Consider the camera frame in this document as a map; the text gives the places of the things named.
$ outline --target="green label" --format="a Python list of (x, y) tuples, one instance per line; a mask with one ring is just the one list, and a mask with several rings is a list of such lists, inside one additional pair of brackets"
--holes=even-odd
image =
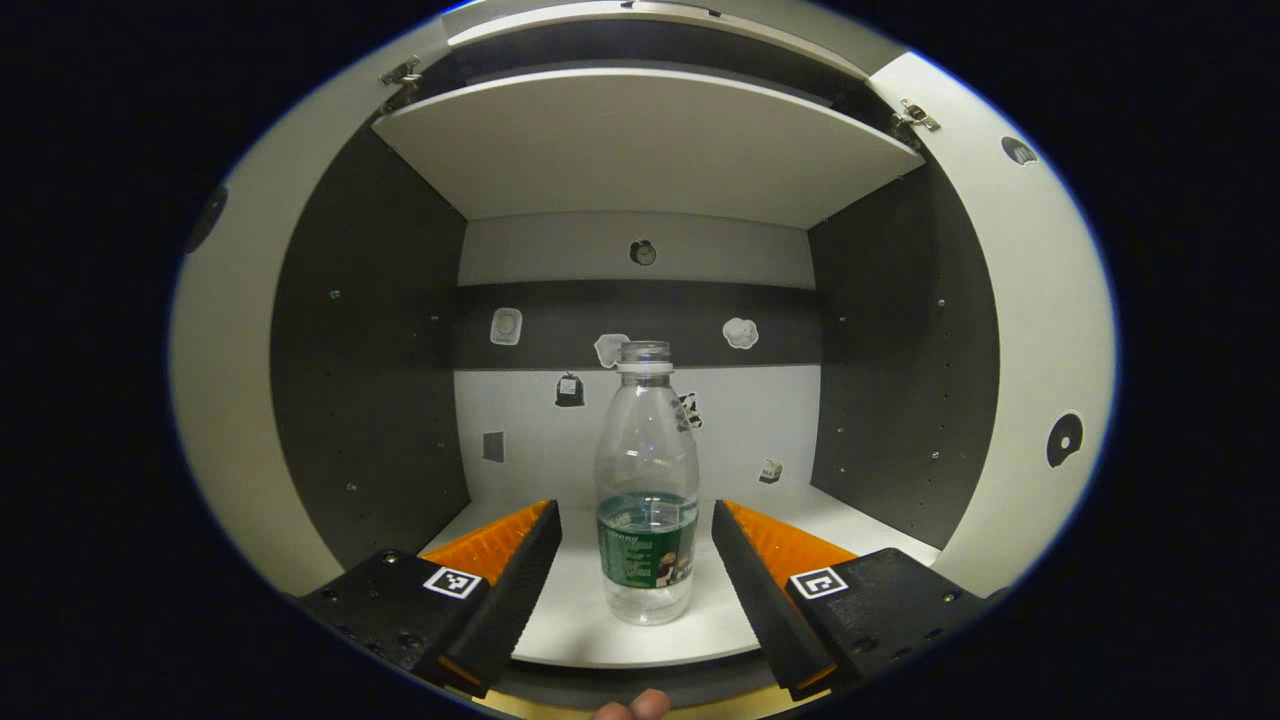
[(690, 518), (685, 524), (657, 533), (609, 527), (607, 514), (596, 519), (604, 577), (628, 588), (666, 588), (689, 578), (698, 516), (696, 510), (684, 515)]

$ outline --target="clear plastic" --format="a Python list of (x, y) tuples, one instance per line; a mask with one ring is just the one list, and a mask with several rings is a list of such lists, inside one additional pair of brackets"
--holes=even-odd
[[(595, 454), (604, 593), (618, 619), (658, 625), (678, 618), (690, 601), (698, 448), (684, 405), (671, 389), (669, 346), (627, 342), (618, 365), (622, 387), (609, 405)], [(652, 557), (640, 551), (620, 560), (616, 541), (608, 538), (657, 550), (648, 551)], [(635, 573), (622, 578), (626, 584), (611, 579), (623, 561)], [(636, 587), (648, 585), (650, 578), (654, 587)]]

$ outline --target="gray wall panel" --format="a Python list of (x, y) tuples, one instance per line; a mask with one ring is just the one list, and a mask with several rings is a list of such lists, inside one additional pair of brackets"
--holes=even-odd
[(416, 551), (467, 503), (449, 336), (466, 222), (367, 127), (294, 229), (271, 323), (280, 445), (343, 565)]
[[(520, 343), (489, 341), (498, 307), (524, 315)], [(605, 333), (671, 342), (677, 368), (803, 365), (822, 359), (818, 295), (812, 290), (678, 281), (567, 281), (457, 290), (454, 366), (600, 369), (594, 343)], [(730, 347), (731, 318), (754, 320), (760, 340)]]
[(823, 305), (813, 484), (941, 548), (982, 473), (1000, 383), (978, 237), (932, 159), (809, 237)]

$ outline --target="bottle neck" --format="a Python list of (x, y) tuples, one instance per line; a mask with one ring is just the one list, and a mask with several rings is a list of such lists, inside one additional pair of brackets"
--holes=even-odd
[(671, 373), (622, 373), (622, 387), (671, 387)]

